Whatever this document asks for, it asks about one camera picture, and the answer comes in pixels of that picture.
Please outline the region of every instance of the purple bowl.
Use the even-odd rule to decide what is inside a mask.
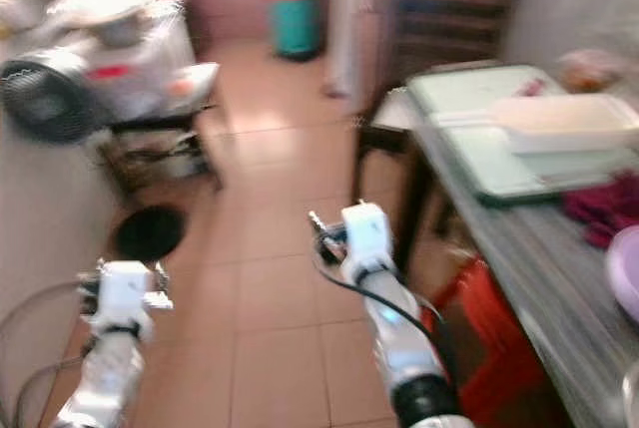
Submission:
[[[617,233],[608,249],[606,264],[615,298],[639,322],[639,225]]]

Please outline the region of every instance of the black fan base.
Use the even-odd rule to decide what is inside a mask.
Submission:
[[[126,260],[157,261],[182,241],[185,225],[185,215],[173,207],[146,207],[129,215],[118,226],[116,251]]]

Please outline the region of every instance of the wall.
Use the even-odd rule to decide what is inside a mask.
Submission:
[[[91,269],[104,246],[114,198],[81,148],[26,141],[0,113],[0,317],[30,293]],[[77,318],[68,293],[33,306],[4,333],[0,397],[13,406],[28,373],[57,361]],[[50,381],[29,399],[35,426]]]
[[[615,48],[617,16],[624,0],[519,0],[504,45],[504,59],[553,70],[567,51],[585,46]]]

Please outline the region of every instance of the black cable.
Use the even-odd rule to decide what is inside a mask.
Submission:
[[[446,371],[448,372],[450,385],[453,388],[454,392],[455,393],[457,392],[457,381],[456,381],[456,374],[455,374],[454,357],[452,356],[452,350],[449,349],[449,345],[446,346],[445,348],[440,346],[440,343],[438,343],[437,340],[434,339],[434,336],[432,335],[432,333],[430,333],[430,331],[428,331],[428,329],[425,326],[423,326],[423,324],[419,320],[417,320],[414,316],[412,316],[410,313],[405,311],[403,308],[395,305],[393,302],[388,301],[382,296],[379,296],[372,291],[366,290],[365,288],[361,288],[359,286],[353,285],[351,283],[346,283],[344,281],[341,281],[335,278],[329,271],[327,271],[323,267],[323,263],[319,264],[316,262],[315,257],[313,257],[313,266],[315,267],[315,269],[319,272],[321,276],[323,276],[325,279],[327,279],[331,283],[334,283],[335,285],[338,285],[342,288],[345,288],[350,291],[354,291],[355,293],[358,293],[361,296],[370,298],[372,300],[375,300],[381,303],[382,305],[390,308],[397,314],[401,315],[404,319],[406,319],[406,321],[408,321],[417,330],[419,330],[426,337],[426,339],[435,347],[435,350],[439,354],[441,354],[443,358],[443,362],[446,365]],[[440,324],[442,325],[445,324],[445,321],[443,321],[443,317],[441,316],[441,314],[430,303],[426,307],[430,309],[431,311],[433,311],[433,313],[435,313],[435,316],[437,317],[437,320],[439,321]],[[449,342],[449,339],[448,339],[448,336],[446,335],[446,344],[448,342]]]
[[[50,365],[43,366],[42,368],[34,371],[27,381],[22,384],[20,391],[18,392],[18,398],[16,399],[16,406],[13,412],[13,420],[11,423],[11,428],[22,428],[24,425],[23,421],[23,408],[24,402],[29,394],[29,391],[33,387],[33,385],[40,380],[43,376],[46,376],[50,373],[58,373],[60,370],[64,370],[67,368],[71,368],[72,366],[76,366],[82,363],[84,358],[82,356],[76,356],[73,358],[67,358],[66,360],[58,361],[56,363],[51,363]]]
[[[64,281],[61,283],[56,283],[55,285],[50,285],[45,288],[42,288],[35,293],[31,293],[25,299],[20,301],[17,305],[15,305],[9,313],[7,313],[2,320],[0,320],[0,341],[4,343],[4,332],[10,326],[10,324],[14,321],[14,319],[24,310],[28,308],[29,305],[34,303],[38,303],[40,301],[44,301],[49,296],[57,296],[62,293],[66,293],[69,289],[77,288],[80,285],[80,281]],[[5,428],[9,428],[11,426],[9,413],[4,406],[4,403],[0,400],[0,423]]]

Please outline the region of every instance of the gray countertop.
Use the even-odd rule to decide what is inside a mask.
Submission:
[[[487,208],[445,139],[415,107],[413,136],[441,179],[577,427],[623,427],[621,383],[639,328],[616,304],[605,252],[555,204]]]

